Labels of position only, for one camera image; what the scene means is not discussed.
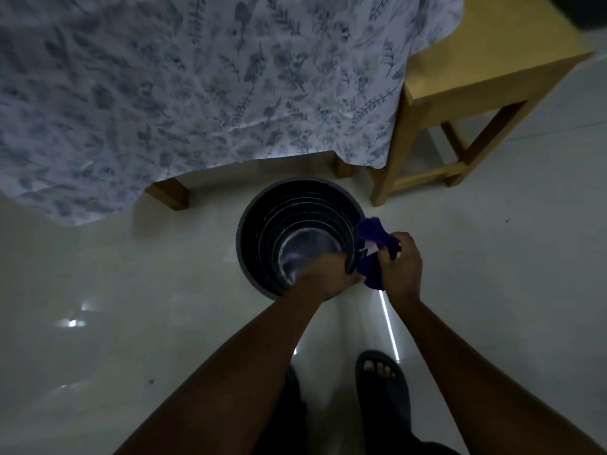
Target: purple cloth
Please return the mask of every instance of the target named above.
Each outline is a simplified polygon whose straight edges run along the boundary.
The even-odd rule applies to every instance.
[[[388,234],[382,227],[379,218],[369,217],[361,219],[356,224],[354,233],[360,239],[365,241],[371,241],[378,246],[385,246],[388,248],[388,254],[390,259],[394,260],[396,254],[401,251],[401,244],[398,239]],[[362,259],[358,263],[357,271],[359,274],[366,277],[365,285],[370,289],[383,290],[383,282],[381,280],[381,266],[379,265],[379,259],[377,252],[372,253]]]

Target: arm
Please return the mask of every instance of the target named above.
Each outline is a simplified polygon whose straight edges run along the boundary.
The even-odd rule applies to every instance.
[[[346,289],[345,254],[324,254],[207,359],[115,455],[250,453],[269,419],[306,326],[324,298]]]
[[[413,238],[391,261],[380,250],[383,286],[413,336],[471,454],[602,454],[563,416],[493,366],[420,301],[422,261]]]

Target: hand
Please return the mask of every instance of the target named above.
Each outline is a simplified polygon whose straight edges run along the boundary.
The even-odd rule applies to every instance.
[[[309,283],[322,292],[323,298],[332,297],[360,281],[356,272],[346,274],[345,259],[343,252],[324,253],[302,269],[297,282]]]
[[[422,269],[420,252],[409,233],[395,232],[392,236],[401,244],[401,251],[396,259],[390,260],[388,249],[385,247],[377,252],[383,288],[391,300],[419,300]]]

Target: black bucket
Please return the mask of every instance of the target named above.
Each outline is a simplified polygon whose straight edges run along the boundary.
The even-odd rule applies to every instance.
[[[276,300],[308,261],[324,252],[345,252],[352,273],[365,255],[354,236],[364,217],[352,196],[338,185],[315,178],[292,178],[259,193],[240,219],[238,262],[263,295]]]

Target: wooden stool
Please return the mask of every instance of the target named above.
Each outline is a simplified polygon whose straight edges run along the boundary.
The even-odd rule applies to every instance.
[[[369,168],[374,206],[389,193],[444,178],[458,185],[575,65],[592,54],[548,0],[464,0],[459,27],[409,57],[386,166]],[[466,144],[451,121],[500,108]],[[458,161],[397,178],[417,133],[440,125]],[[336,156],[338,177],[352,167]]]

